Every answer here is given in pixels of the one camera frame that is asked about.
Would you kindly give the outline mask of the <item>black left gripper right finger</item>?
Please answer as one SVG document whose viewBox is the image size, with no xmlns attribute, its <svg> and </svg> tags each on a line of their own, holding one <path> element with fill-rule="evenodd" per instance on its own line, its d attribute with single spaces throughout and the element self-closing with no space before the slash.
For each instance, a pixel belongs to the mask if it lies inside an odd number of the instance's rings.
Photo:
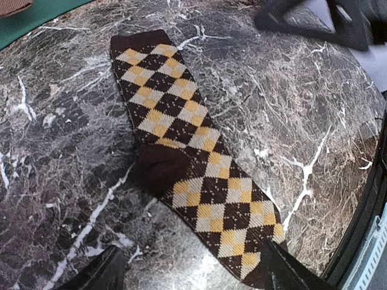
<svg viewBox="0 0 387 290">
<path fill-rule="evenodd" d="M 264 289 L 335 290 L 313 274 L 275 241 L 266 241 L 261 251 Z"/>
</svg>

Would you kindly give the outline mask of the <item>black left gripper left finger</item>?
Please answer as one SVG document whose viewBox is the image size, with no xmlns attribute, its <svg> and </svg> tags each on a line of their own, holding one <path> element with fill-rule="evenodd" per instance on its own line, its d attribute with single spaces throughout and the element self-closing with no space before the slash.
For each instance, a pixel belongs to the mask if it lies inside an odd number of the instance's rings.
<svg viewBox="0 0 387 290">
<path fill-rule="evenodd" d="M 125 254 L 111 245 L 58 290 L 123 290 Z"/>
</svg>

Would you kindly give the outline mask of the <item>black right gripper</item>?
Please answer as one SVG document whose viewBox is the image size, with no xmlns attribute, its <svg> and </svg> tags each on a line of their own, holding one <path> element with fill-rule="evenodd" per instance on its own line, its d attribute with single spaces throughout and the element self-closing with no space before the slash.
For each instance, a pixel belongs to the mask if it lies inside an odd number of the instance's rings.
<svg viewBox="0 0 387 290">
<path fill-rule="evenodd" d="M 262 31 L 293 34 L 338 44 L 356 51 L 386 44 L 386 1 L 317 1 L 311 9 L 327 28 L 313 28 L 287 19 L 304 1 L 271 1 L 254 15 Z"/>
</svg>

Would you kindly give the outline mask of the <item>brown argyle sock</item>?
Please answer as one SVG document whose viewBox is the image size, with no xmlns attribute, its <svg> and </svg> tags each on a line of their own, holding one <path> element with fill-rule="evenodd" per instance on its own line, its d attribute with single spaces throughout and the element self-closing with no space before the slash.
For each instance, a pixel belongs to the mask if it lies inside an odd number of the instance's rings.
<svg viewBox="0 0 387 290">
<path fill-rule="evenodd" d="M 285 246 L 279 211 L 227 151 L 194 77 L 163 30 L 110 40 L 137 143 L 134 178 L 243 284 L 264 286 L 266 240 Z"/>
</svg>

